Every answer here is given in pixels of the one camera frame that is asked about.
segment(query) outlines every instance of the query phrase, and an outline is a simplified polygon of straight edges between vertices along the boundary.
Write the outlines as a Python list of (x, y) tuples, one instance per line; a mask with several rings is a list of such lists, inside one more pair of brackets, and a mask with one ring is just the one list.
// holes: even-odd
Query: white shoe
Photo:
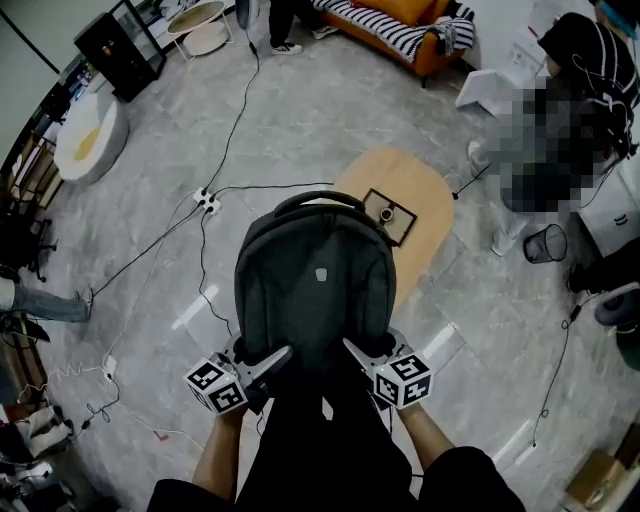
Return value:
[(498, 228), (493, 232), (493, 244), (491, 245), (491, 250), (496, 256), (500, 256), (502, 258), (507, 251), (513, 247), (513, 244), (515, 244), (517, 240), (518, 237), (509, 238), (500, 228)]
[(276, 46), (275, 48), (271, 47), (271, 53), (274, 55), (298, 55), (302, 53), (304, 48), (299, 44), (293, 43), (282, 43), (280, 46)]
[(482, 146), (482, 144), (478, 140), (472, 140), (467, 146), (467, 158), (471, 164), (471, 175), (474, 178), (477, 178), (486, 167), (486, 165), (482, 165), (482, 162), (478, 162), (474, 157), (478, 149), (480, 149), (480, 146)]
[(340, 30), (338, 27), (332, 27), (331, 25), (325, 25), (322, 28), (319, 28), (318, 30), (314, 30), (313, 31), (313, 37), (315, 37), (316, 39), (322, 39), (323, 37), (327, 37), (329, 34), (333, 34), (334, 32), (337, 32), (338, 30)]

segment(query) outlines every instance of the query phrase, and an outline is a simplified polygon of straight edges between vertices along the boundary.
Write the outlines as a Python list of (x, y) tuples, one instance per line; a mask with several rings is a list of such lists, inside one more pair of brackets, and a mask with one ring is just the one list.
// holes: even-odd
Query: wire mesh trash can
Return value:
[(566, 255), (567, 236), (557, 224), (550, 224), (524, 240), (524, 256), (529, 263), (562, 261)]

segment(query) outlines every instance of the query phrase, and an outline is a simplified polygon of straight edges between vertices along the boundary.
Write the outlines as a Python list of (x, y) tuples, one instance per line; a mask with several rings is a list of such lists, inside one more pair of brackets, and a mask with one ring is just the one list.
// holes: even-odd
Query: striped blanket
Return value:
[(449, 47), (454, 51), (471, 48), (474, 42), (475, 13), (453, 0), (445, 11), (446, 16), (434, 25), (418, 27), (409, 27), (376, 9), (352, 7), (349, 0), (313, 0), (313, 6), (377, 36), (409, 63), (415, 60), (427, 32), (452, 34)]

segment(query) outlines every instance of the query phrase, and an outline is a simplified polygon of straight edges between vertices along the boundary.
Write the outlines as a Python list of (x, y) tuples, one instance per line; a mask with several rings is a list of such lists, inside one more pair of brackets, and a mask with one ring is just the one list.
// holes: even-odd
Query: yellow liquid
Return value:
[(93, 145), (96, 143), (99, 133), (100, 128), (95, 128), (91, 130), (89, 135), (84, 138), (84, 140), (78, 146), (75, 154), (73, 155), (76, 160), (84, 160), (85, 158), (87, 158), (87, 155), (91, 151), (91, 148), (93, 148)]

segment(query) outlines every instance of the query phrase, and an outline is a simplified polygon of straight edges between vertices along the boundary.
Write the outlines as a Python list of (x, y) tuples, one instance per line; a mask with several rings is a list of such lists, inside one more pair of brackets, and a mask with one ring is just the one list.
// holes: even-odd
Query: wooden board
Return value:
[(393, 249), (397, 288), (394, 310), (409, 296), (453, 224), (453, 198), (444, 179), (413, 155), (375, 147), (360, 155), (334, 189), (364, 199), (375, 189), (418, 219), (401, 247)]

